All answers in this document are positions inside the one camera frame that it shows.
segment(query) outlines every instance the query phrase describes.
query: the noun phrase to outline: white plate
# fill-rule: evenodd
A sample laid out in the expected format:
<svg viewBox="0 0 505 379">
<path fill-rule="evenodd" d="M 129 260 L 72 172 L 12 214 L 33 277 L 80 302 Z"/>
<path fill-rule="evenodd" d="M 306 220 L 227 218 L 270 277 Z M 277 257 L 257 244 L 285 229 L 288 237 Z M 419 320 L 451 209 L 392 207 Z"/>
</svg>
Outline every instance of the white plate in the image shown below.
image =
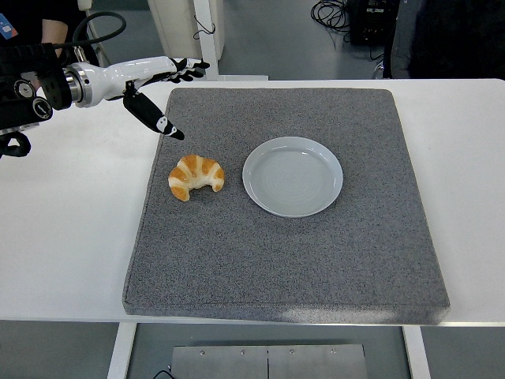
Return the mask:
<svg viewBox="0 0 505 379">
<path fill-rule="evenodd" d="M 281 137 L 249 154 L 242 180 L 249 196 L 266 211 L 304 217 L 335 201 L 343 173 L 339 160 L 323 145 L 307 138 Z"/>
</svg>

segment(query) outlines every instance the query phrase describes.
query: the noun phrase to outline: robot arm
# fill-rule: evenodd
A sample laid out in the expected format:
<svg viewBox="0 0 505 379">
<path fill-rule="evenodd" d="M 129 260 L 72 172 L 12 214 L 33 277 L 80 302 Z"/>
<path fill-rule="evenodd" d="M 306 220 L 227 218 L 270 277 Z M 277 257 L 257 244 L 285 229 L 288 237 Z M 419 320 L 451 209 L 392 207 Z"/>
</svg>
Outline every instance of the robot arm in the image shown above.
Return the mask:
<svg viewBox="0 0 505 379">
<path fill-rule="evenodd" d="M 50 43 L 0 48 L 0 156 L 25 156 L 28 138 L 21 132 L 52 116 L 53 108 L 94 107 L 103 99 L 123 99 L 125 108 L 149 129 L 179 140 L 184 134 L 138 88 L 156 81 L 175 83 L 202 77 L 209 65 L 196 59 L 146 58 L 107 68 L 86 62 L 62 69 Z M 35 72 L 45 99 L 22 76 Z M 9 146 L 11 139 L 19 146 Z"/>
<path fill-rule="evenodd" d="M 156 57 L 118 63 L 105 69 L 86 62 L 73 63 L 65 70 L 65 76 L 77 107 L 94 107 L 103 99 L 123 98 L 125 108 L 149 129 L 182 140 L 184 134 L 137 89 L 156 81 L 191 81 L 193 77 L 203 76 L 196 69 L 208 67 L 196 59 Z"/>
</svg>

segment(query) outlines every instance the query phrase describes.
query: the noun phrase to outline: metal panel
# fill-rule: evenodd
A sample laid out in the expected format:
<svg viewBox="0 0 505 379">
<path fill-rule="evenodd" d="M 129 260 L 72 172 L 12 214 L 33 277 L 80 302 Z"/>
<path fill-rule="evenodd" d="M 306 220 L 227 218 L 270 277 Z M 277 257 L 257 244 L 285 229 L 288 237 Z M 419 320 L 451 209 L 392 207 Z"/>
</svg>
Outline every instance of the metal panel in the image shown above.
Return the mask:
<svg viewBox="0 0 505 379">
<path fill-rule="evenodd" d="M 359 344 L 175 347 L 172 373 L 181 379 L 367 379 Z"/>
<path fill-rule="evenodd" d="M 268 348 L 270 379 L 366 379 L 362 345 L 297 345 Z"/>
<path fill-rule="evenodd" d="M 265 346 L 175 347 L 172 373 L 179 379 L 267 379 Z"/>
</svg>

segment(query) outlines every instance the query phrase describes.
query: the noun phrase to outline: black cable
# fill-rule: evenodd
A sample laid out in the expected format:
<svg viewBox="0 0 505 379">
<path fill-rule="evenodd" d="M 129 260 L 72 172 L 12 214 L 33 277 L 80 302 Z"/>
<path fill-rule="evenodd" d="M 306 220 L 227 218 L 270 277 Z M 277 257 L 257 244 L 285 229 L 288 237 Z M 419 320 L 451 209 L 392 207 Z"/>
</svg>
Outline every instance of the black cable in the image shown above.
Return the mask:
<svg viewBox="0 0 505 379">
<path fill-rule="evenodd" d="M 79 38 L 79 34 L 82 32 L 82 30 L 88 26 L 88 22 L 91 20 L 94 20 L 97 17 L 101 16 L 111 16 L 119 19 L 121 21 L 121 26 L 119 27 L 118 30 L 115 32 L 112 32 L 111 34 L 107 34 L 106 36 L 99 37 L 99 38 L 94 38 L 94 39 L 88 39 L 84 41 L 79 41 L 77 40 Z M 61 49 L 63 47 L 75 47 L 75 46 L 87 46 L 87 45 L 92 45 L 93 43 L 98 43 L 98 42 L 103 42 L 107 39 L 114 38 L 115 36 L 123 33 L 123 31 L 126 29 L 126 20 L 123 16 L 120 14 L 117 14 L 115 12 L 97 12 L 93 13 L 90 16 L 87 16 L 84 18 L 76 27 L 76 30 L 73 33 L 72 36 L 72 42 L 67 42 L 67 43 L 58 43 L 53 45 L 54 49 Z"/>
<path fill-rule="evenodd" d="M 375 58 L 372 57 L 372 45 L 369 46 L 370 47 L 370 61 L 376 61 L 377 59 L 381 59 L 384 57 L 384 54 L 382 53 L 381 55 L 377 55 Z"/>
<path fill-rule="evenodd" d="M 350 23 L 346 0 L 320 0 L 310 10 L 310 17 L 328 31 L 347 34 Z"/>
<path fill-rule="evenodd" d="M 169 377 L 171 377 L 172 379 L 175 379 L 175 377 L 174 377 L 171 373 L 169 373 L 168 371 L 166 371 L 166 370 L 161 370 L 161 371 L 159 371 L 159 372 L 155 375 L 155 377 L 153 377 L 152 379 L 156 379 L 156 378 L 158 377 L 158 375 L 160 375 L 161 373 L 165 373 L 165 374 L 167 374 Z"/>
</svg>

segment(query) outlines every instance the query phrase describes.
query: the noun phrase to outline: gray floor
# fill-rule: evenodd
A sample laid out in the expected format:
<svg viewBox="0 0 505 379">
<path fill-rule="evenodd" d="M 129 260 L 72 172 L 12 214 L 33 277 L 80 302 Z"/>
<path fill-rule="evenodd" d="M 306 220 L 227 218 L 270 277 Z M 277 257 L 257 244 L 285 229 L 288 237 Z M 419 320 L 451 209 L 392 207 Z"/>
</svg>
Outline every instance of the gray floor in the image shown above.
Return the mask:
<svg viewBox="0 0 505 379">
<path fill-rule="evenodd" d="M 308 0 L 224 0 L 223 75 L 268 75 L 270 80 L 370 79 L 383 47 L 356 46 L 344 35 L 330 34 L 310 17 Z M 111 63 L 163 55 L 148 9 L 97 2 L 94 10 L 113 10 L 127 21 L 126 30 L 103 43 Z M 118 22 L 98 18 L 99 34 Z"/>
<path fill-rule="evenodd" d="M 225 48 L 219 72 L 271 80 L 369 79 L 367 47 L 344 43 L 314 23 L 316 0 L 225 0 Z M 145 0 L 95 0 L 122 14 L 126 31 L 104 43 L 112 63 L 163 55 Z M 102 32 L 114 30 L 104 22 Z M 372 55 L 380 54 L 380 48 Z M 0 378 L 107 377 L 117 324 L 0 321 Z M 210 327 L 140 325 L 129 377 L 151 378 L 170 364 L 176 344 L 359 342 L 370 377 L 408 377 L 397 328 Z M 505 377 L 505 328 L 423 328 L 433 379 Z"/>
<path fill-rule="evenodd" d="M 166 370 L 175 346 L 348 343 L 363 345 L 368 379 L 410 378 L 399 327 L 142 324 L 137 327 L 128 379 L 151 378 Z"/>
</svg>

